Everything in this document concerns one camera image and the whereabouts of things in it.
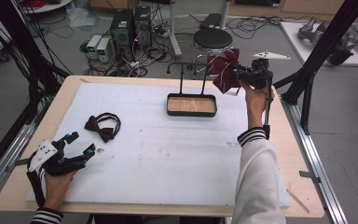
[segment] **wooden tray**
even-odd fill
[[[213,95],[183,93],[168,94],[168,115],[214,117],[214,115],[216,115],[216,112],[216,98]]]

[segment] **human hand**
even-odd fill
[[[245,101],[248,110],[248,129],[254,127],[263,127],[262,116],[266,110],[267,87],[260,90],[254,90],[248,84],[240,81],[241,86],[246,91]]]
[[[66,175],[51,176],[45,173],[46,180],[46,201],[44,204],[45,208],[53,209],[58,211],[61,204],[65,200],[66,192],[68,191],[69,185],[71,184],[72,178],[77,171]]]

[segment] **black stool seat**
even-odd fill
[[[194,43],[203,49],[225,49],[231,46],[232,37],[224,30],[204,28],[194,34]]]

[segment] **metal post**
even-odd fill
[[[175,52],[175,59],[182,57],[182,51],[180,50],[178,41],[175,36],[175,0],[170,2],[171,9],[171,21],[170,21],[170,30],[168,30],[168,35],[171,40],[173,51]]]
[[[222,19],[220,20],[220,29],[221,30],[226,30],[226,20],[227,20],[228,8],[229,8],[230,3],[231,3],[231,0],[224,0],[223,10],[222,10]]]

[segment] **table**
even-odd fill
[[[32,10],[31,8],[25,7],[23,11],[27,14],[34,14],[34,13],[41,13],[41,12],[47,12],[51,10],[55,10],[60,7],[65,7],[66,5],[70,4],[72,0],[61,0],[59,4],[45,4],[41,8],[37,8]]]
[[[70,76],[58,92],[46,116],[34,133],[22,159],[29,158],[34,149],[44,139],[53,139],[67,108],[76,96],[77,88],[85,82],[114,83],[120,85],[178,87],[179,80],[128,77],[83,77]],[[200,81],[185,80],[184,87],[199,87]],[[215,88],[212,82],[206,88]],[[311,179],[301,177],[299,171],[308,171],[298,148],[296,138],[285,116],[282,105],[275,100],[270,113],[271,139],[278,151],[280,167],[285,179],[291,207],[283,209],[287,217],[322,217],[324,210]],[[0,193],[0,211],[35,211],[36,203],[27,202],[31,185],[25,175],[26,166],[14,169]],[[128,204],[128,203],[65,203],[63,212],[100,213],[100,214],[148,214],[175,216],[231,217],[233,207],[225,204],[210,205],[164,205],[164,204]]]

